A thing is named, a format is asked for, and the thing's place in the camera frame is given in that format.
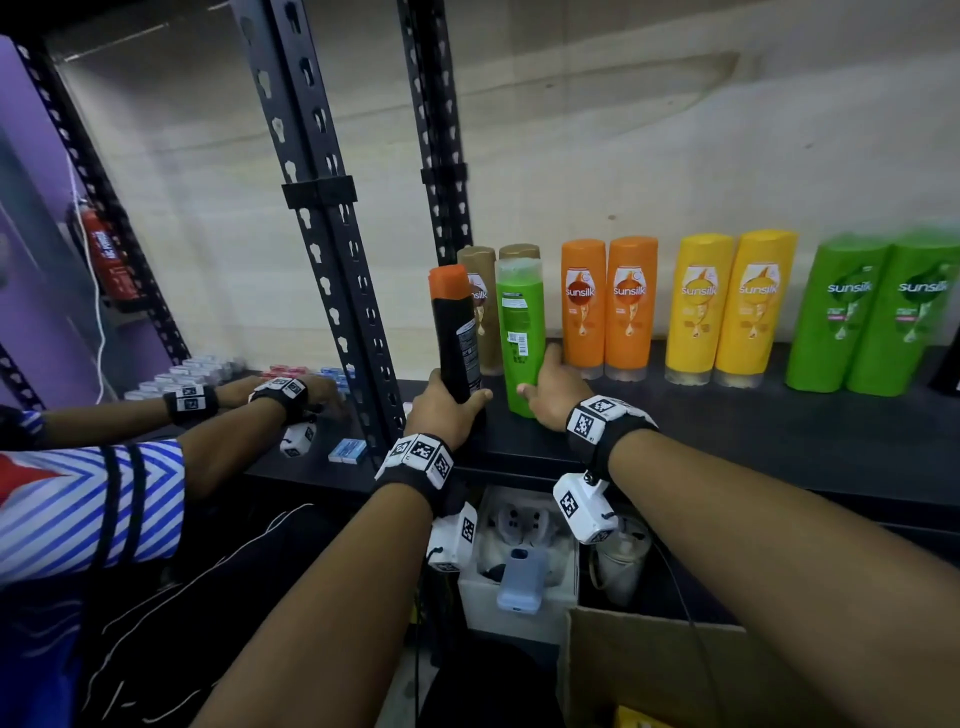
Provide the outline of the person's right hand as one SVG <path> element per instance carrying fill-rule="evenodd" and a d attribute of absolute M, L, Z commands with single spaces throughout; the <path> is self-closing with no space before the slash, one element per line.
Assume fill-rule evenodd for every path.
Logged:
<path fill-rule="evenodd" d="M 549 431 L 564 432 L 571 411 L 594 396 L 594 391 L 577 370 L 563 361 L 563 347 L 546 346 L 536 383 L 546 390 L 545 405 L 528 405 L 534 418 Z"/>

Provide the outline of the person's left hand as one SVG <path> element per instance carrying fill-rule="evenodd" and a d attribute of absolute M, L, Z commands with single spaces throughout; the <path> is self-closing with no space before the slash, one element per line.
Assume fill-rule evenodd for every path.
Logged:
<path fill-rule="evenodd" d="M 435 436 L 455 453 L 469 439 L 474 421 L 483 412 L 462 411 L 460 405 L 443 382 L 441 370 L 432 370 L 426 388 L 413 399 L 404 435 Z"/>

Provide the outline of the green bottle with clear cap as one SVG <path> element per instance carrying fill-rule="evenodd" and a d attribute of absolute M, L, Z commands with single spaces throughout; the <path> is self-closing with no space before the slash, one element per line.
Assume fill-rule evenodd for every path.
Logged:
<path fill-rule="evenodd" d="M 503 377 L 510 412 L 534 419 L 521 384 L 536 385 L 546 352 L 543 263 L 538 257 L 501 251 L 495 263 Z"/>

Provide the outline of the black bottle with orange cap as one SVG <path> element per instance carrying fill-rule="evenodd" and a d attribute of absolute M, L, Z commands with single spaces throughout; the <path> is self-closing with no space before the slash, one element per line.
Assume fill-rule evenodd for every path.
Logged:
<path fill-rule="evenodd" d="M 454 401 L 462 405 L 482 387 L 473 287 L 461 264 L 430 270 L 428 286 L 440 378 Z"/>

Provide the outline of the person's left forearm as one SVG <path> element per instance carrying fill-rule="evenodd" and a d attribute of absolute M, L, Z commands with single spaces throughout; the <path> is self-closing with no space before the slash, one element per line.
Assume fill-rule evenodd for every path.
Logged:
<path fill-rule="evenodd" d="M 411 487 L 376 491 L 272 609 L 190 728 L 374 728 L 432 520 Z"/>

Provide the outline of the person's right forearm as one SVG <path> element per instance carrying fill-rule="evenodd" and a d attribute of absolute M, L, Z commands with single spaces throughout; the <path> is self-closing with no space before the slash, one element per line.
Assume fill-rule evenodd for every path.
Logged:
<path fill-rule="evenodd" d="M 651 429 L 611 446 L 607 469 L 690 574 L 847 719 L 960 728 L 960 568 Z"/>

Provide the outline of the another person's forearm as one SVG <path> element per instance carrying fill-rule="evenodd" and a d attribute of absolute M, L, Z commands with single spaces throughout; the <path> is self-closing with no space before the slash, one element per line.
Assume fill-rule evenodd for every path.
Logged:
<path fill-rule="evenodd" d="M 44 412 L 41 450 L 100 447 L 131 441 L 172 424 L 162 398 L 115 401 Z"/>
<path fill-rule="evenodd" d="M 179 435 L 186 502 L 205 500 L 242 474 L 279 441 L 286 417 L 278 401 L 260 397 Z"/>

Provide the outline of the black marker wristband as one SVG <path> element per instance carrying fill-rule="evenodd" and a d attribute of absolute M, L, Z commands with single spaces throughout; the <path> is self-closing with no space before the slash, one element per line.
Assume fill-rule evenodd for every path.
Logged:
<path fill-rule="evenodd" d="M 373 492 L 390 484 L 404 484 L 429 504 L 434 518 L 445 515 L 447 486 L 454 466 L 448 445 L 429 433 L 406 435 L 394 443 L 375 478 Z"/>
<path fill-rule="evenodd" d="M 571 451 L 595 479 L 612 482 L 609 462 L 616 444 L 633 431 L 660 432 L 645 411 L 612 396 L 594 394 L 569 412 L 565 432 Z"/>

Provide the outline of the orange shampoo bottle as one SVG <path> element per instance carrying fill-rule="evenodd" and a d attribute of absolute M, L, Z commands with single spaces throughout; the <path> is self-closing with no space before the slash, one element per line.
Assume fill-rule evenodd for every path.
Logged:
<path fill-rule="evenodd" d="M 625 236 L 609 243 L 606 270 L 605 374 L 612 381 L 646 378 L 657 298 L 659 240 Z"/>
<path fill-rule="evenodd" d="M 562 355 L 586 381 L 604 372 L 606 244 L 571 240 L 560 250 Z"/>

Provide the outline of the yellow shampoo bottle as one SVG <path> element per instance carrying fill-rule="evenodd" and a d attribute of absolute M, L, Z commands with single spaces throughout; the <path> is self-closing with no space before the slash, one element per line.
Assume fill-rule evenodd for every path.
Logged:
<path fill-rule="evenodd" d="M 698 386 L 712 378 L 736 242 L 722 233 L 679 244 L 666 342 L 668 383 Z"/>
<path fill-rule="evenodd" d="M 796 231 L 786 229 L 740 236 L 714 361 L 719 385 L 753 389 L 762 383 L 798 240 Z"/>

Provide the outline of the white plastic jar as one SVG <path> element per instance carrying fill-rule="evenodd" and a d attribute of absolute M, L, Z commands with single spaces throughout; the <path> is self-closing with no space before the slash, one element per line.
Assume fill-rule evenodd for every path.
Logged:
<path fill-rule="evenodd" d="M 620 516 L 618 529 L 592 548 L 589 558 L 592 586 L 613 606 L 628 608 L 639 588 L 652 546 L 653 538 L 643 519 Z"/>

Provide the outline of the white storage box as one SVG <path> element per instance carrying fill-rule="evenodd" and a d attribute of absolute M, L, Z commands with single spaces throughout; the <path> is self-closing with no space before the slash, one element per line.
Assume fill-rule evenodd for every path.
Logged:
<path fill-rule="evenodd" d="M 567 616 L 580 592 L 579 546 L 553 496 L 545 492 L 489 487 L 478 508 L 471 561 L 459 577 L 467 626 L 475 631 L 559 647 Z M 536 614 L 504 612 L 497 597 L 504 564 L 513 548 L 544 548 L 549 567 Z"/>

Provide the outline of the green shampoo bottle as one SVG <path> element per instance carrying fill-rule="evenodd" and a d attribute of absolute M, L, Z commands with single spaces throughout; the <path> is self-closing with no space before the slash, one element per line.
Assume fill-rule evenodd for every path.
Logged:
<path fill-rule="evenodd" d="M 886 238 L 854 233 L 836 235 L 818 246 L 790 346 L 787 387 L 819 394 L 842 387 L 889 248 Z"/>
<path fill-rule="evenodd" d="M 904 394 L 960 276 L 960 232 L 920 227 L 889 246 L 844 386 L 876 397 Z"/>

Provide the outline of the red fire extinguisher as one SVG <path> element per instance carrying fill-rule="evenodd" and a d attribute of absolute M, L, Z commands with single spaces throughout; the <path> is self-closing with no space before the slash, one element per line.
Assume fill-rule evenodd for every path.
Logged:
<path fill-rule="evenodd" d="M 142 297 L 126 255 L 115 241 L 111 227 L 87 199 L 79 200 L 78 218 L 71 224 L 80 255 L 85 258 L 89 254 L 98 292 L 105 304 L 124 314 L 142 310 Z"/>

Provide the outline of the black perforated shelf post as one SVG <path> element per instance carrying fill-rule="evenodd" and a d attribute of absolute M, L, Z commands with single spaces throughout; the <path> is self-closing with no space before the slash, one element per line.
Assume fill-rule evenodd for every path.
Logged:
<path fill-rule="evenodd" d="M 445 0 L 395 0 L 439 265 L 474 244 Z"/>
<path fill-rule="evenodd" d="M 175 366 L 181 365 L 191 357 L 190 350 L 46 44 L 38 35 L 11 32 L 9 36 L 90 201 L 126 255 L 133 283 L 146 302 L 146 313 L 167 356 Z"/>
<path fill-rule="evenodd" d="M 228 0 L 367 452 L 380 465 L 403 400 L 305 0 Z"/>

